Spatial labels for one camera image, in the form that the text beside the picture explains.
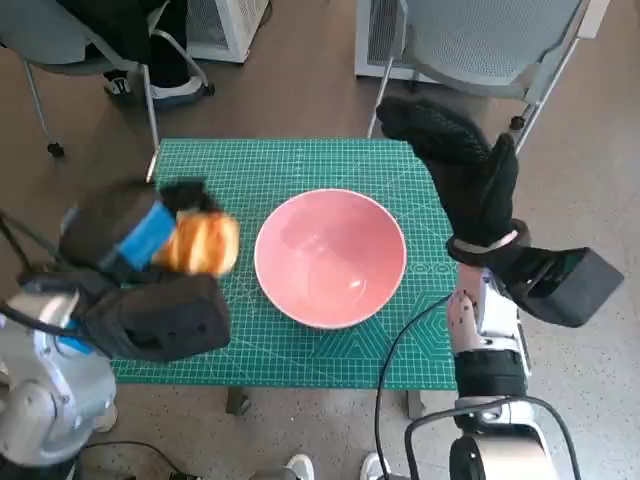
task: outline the black glove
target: black glove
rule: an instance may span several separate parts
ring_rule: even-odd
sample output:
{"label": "black glove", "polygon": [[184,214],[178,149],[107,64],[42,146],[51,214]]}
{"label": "black glove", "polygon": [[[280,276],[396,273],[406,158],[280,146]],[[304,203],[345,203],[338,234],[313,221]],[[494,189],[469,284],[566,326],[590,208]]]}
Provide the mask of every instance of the black glove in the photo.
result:
{"label": "black glove", "polygon": [[182,210],[222,211],[213,196],[207,192],[204,181],[199,178],[181,178],[165,185],[160,188],[160,196],[164,206],[174,215]]}
{"label": "black glove", "polygon": [[511,135],[491,149],[471,120],[427,100],[387,97],[377,114],[385,136],[407,141],[429,169],[456,238],[489,246],[513,230],[518,160]]}

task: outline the shoe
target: shoe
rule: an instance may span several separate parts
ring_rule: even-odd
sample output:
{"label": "shoe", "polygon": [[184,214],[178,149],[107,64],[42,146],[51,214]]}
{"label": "shoe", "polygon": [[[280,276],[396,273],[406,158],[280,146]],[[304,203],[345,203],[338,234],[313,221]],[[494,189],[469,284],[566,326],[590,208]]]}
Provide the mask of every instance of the shoe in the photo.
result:
{"label": "shoe", "polygon": [[112,403],[104,414],[93,419],[93,431],[98,433],[110,432],[118,421],[118,408]]}
{"label": "shoe", "polygon": [[[386,458],[384,459],[384,466],[387,467],[387,473],[391,473],[391,468]],[[362,462],[362,468],[360,468],[360,480],[378,480],[382,473],[382,465],[378,454],[372,452],[367,455],[367,458]]]}
{"label": "shoe", "polygon": [[205,86],[200,77],[191,77],[184,85],[177,87],[156,87],[151,85],[151,98],[157,108],[176,107],[198,101],[204,94]]}
{"label": "shoe", "polygon": [[129,85],[129,80],[127,80],[126,77],[118,77],[113,80],[107,80],[105,78],[103,88],[117,103],[131,105],[135,102],[131,85]]}
{"label": "shoe", "polygon": [[313,463],[307,455],[298,454],[291,457],[287,463],[287,468],[293,470],[300,480],[314,480]]}

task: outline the bread roll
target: bread roll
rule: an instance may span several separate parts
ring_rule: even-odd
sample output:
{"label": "bread roll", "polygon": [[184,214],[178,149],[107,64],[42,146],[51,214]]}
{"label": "bread roll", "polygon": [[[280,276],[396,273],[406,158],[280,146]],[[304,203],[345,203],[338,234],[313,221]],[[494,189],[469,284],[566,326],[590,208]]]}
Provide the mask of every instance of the bread roll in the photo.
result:
{"label": "bread roll", "polygon": [[179,214],[175,231],[153,263],[177,272],[219,277],[233,268],[239,244],[240,226],[233,217],[222,212]]}

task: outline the robotic hand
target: robotic hand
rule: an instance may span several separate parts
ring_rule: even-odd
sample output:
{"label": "robotic hand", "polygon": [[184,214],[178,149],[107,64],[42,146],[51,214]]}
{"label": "robotic hand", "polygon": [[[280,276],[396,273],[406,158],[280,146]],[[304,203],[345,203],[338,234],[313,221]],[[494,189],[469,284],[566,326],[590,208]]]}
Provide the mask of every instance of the robotic hand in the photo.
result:
{"label": "robotic hand", "polygon": [[[166,362],[224,347],[229,312],[215,278],[150,265],[178,212],[218,209],[204,185],[156,191],[125,182],[72,210],[59,246],[0,211],[0,232],[23,262],[21,291],[0,302],[0,352],[10,388],[0,402],[0,477],[66,479],[113,403],[110,359]],[[31,263],[13,231],[53,261]]]}
{"label": "robotic hand", "polygon": [[[463,434],[450,450],[451,479],[555,480],[531,403],[546,402],[526,397],[530,365],[518,307],[549,323],[577,327],[622,275],[588,248],[529,247],[526,224],[512,219],[518,162],[509,134],[490,148],[473,122],[427,100],[385,98],[377,114],[383,133],[408,142],[425,164],[452,226],[447,248],[459,262],[447,308],[459,394],[452,412],[501,403],[452,413]],[[412,480],[419,477],[411,435],[427,419],[414,422],[405,435]],[[572,448],[570,454],[575,457]],[[577,468],[574,473],[579,478]]]}

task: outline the grid lines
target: grid lines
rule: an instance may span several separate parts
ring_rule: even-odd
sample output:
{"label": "grid lines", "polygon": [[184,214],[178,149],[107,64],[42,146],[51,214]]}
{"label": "grid lines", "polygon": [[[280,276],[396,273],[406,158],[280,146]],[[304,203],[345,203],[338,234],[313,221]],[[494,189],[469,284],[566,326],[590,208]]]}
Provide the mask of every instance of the grid lines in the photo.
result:
{"label": "grid lines", "polygon": [[[451,292],[456,278],[445,242],[447,218],[422,163],[390,140],[164,140],[155,179],[203,177],[241,225],[234,271],[221,280],[231,311],[231,344],[170,364],[116,360],[121,383],[375,388],[402,327]],[[407,242],[407,270],[391,301],[350,329],[325,332],[281,314],[262,293],[253,247],[267,216],[288,198],[316,188],[367,195],[396,218]],[[455,388],[445,309],[424,318],[399,345],[387,388]]]}

